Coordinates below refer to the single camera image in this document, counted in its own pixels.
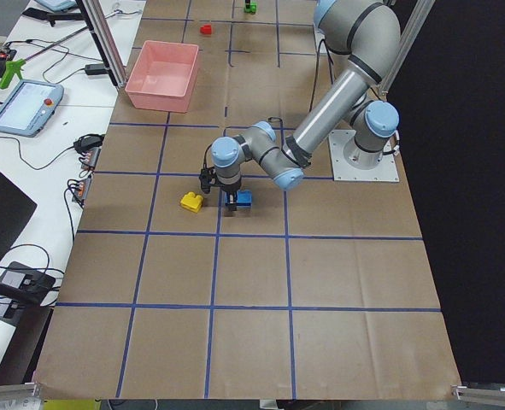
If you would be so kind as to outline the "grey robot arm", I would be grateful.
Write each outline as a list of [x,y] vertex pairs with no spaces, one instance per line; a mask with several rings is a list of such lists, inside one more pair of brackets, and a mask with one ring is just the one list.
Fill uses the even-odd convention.
[[241,188],[241,165],[255,161],[282,190],[300,184],[316,148],[341,120],[355,128],[347,152],[349,164],[371,169],[383,155],[399,125],[399,113],[388,102],[374,101],[367,90],[378,85],[396,60],[401,29],[393,10],[381,1],[319,1],[314,24],[323,33],[326,50],[347,59],[330,90],[311,109],[294,133],[277,143],[273,128],[260,121],[235,137],[214,140],[199,180],[208,194],[213,187],[226,194],[234,210]]

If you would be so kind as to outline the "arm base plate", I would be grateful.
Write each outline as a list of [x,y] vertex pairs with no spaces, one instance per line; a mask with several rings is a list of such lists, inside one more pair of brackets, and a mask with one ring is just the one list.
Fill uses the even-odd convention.
[[398,183],[393,154],[368,153],[355,143],[354,130],[334,130],[328,136],[332,177],[336,182]]

